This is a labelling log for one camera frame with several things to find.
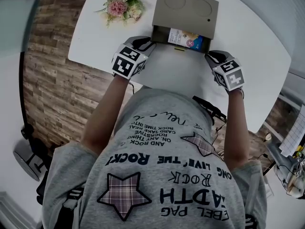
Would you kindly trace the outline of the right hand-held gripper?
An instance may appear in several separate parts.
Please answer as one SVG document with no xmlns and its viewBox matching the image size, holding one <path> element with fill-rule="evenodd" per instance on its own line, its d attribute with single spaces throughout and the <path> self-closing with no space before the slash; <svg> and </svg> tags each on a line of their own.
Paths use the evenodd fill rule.
<svg viewBox="0 0 305 229">
<path fill-rule="evenodd" d="M 220 86 L 228 93 L 237 89 L 244 94 L 243 70 L 237 58 L 226 51 L 219 50 L 209 51 L 204 57 L 212 70 L 214 80 Z"/>
</svg>

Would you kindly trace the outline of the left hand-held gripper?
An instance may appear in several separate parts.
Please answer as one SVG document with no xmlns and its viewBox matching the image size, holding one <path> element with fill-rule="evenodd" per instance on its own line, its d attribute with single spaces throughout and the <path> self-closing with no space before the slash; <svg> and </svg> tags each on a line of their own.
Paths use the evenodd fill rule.
<svg viewBox="0 0 305 229">
<path fill-rule="evenodd" d="M 148 36 L 130 37 L 122 43 L 112 58 L 112 73 L 125 79 L 139 74 L 156 47 Z"/>
</svg>

